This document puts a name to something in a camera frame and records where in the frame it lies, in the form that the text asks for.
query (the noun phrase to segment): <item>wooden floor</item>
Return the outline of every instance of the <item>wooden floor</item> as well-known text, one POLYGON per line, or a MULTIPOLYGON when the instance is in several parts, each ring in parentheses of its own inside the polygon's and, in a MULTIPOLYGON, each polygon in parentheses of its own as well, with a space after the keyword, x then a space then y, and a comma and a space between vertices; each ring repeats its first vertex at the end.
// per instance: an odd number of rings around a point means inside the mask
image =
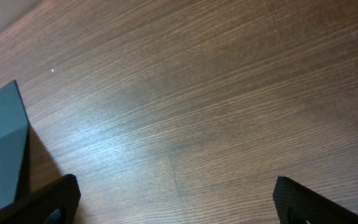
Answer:
POLYGON ((0 34, 13 79, 76 223, 278 223, 278 175, 358 213, 358 1, 44 0, 0 34))

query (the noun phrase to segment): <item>wood grain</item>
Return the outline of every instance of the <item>wood grain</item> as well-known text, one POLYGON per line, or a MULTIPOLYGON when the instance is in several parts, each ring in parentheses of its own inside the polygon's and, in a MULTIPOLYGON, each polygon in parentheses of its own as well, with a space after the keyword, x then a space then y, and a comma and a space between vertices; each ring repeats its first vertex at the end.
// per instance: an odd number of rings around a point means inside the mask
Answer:
POLYGON ((0 34, 13 79, 77 223, 278 223, 278 175, 358 213, 358 1, 44 0, 0 34))

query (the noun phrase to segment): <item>black textured part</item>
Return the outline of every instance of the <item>black textured part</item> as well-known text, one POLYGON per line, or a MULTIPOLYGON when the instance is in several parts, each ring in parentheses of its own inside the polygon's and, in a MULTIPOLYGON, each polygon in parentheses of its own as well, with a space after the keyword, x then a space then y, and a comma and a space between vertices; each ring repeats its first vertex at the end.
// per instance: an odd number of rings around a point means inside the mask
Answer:
POLYGON ((40 190, 0 209, 0 224, 42 224, 56 209, 63 210, 64 224, 73 223, 81 192, 73 174, 46 185, 40 190))
POLYGON ((358 215, 288 177, 278 177, 273 192, 281 224, 358 223, 358 215))

